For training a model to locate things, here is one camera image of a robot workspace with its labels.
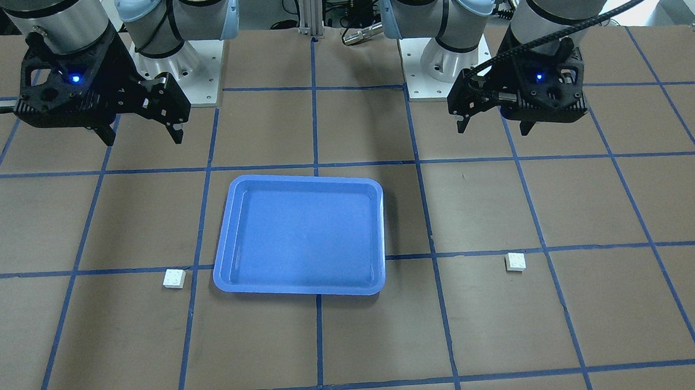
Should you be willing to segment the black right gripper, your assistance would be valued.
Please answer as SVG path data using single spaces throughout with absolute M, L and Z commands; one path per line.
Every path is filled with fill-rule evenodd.
M 165 124 L 174 144 L 184 141 L 183 123 L 188 122 L 191 103 L 173 75 L 156 76 L 151 80 L 142 80 L 141 108 L 138 114 L 146 119 Z M 113 123 L 94 128 L 94 133 L 105 143 L 113 147 L 116 141 L 116 129 Z

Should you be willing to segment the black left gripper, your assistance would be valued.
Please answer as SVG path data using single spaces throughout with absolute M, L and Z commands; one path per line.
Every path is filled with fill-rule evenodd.
M 471 116 L 501 104 L 497 92 L 483 90 L 471 69 L 460 70 L 452 85 L 447 95 L 447 112 L 455 115 L 458 133 L 466 132 Z M 526 137 L 536 124 L 532 120 L 520 121 L 521 136 Z

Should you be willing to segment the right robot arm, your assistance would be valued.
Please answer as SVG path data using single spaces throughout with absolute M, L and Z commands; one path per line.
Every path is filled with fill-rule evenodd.
M 23 33 L 20 93 L 0 100 L 35 128 L 86 128 L 106 146 L 113 121 L 136 114 L 182 142 L 192 108 L 184 88 L 202 67 L 193 41 L 237 36 L 239 0 L 113 0 L 123 44 L 100 0 L 0 0 Z

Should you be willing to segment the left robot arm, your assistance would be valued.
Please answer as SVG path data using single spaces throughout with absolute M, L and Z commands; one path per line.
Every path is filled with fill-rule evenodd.
M 455 65 L 449 59 L 478 50 L 497 0 L 379 0 L 379 7 L 386 38 L 430 39 L 425 63 L 451 84 L 447 111 L 456 117 L 458 133 L 477 113 L 498 107 L 527 135 L 537 123 L 573 123 L 587 114 L 584 30 L 644 1 L 603 11 L 607 0 L 520 0 L 498 54 Z

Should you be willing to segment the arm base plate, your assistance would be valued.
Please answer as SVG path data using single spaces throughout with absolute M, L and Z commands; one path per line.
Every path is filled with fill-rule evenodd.
M 399 40 L 399 52 L 410 102 L 445 101 L 461 70 L 491 58 L 484 35 L 468 53 L 447 50 L 432 37 Z
M 225 42 L 186 41 L 179 52 L 154 59 L 134 51 L 131 57 L 140 75 L 152 79 L 163 72 L 175 77 L 193 107 L 217 107 L 220 103 Z

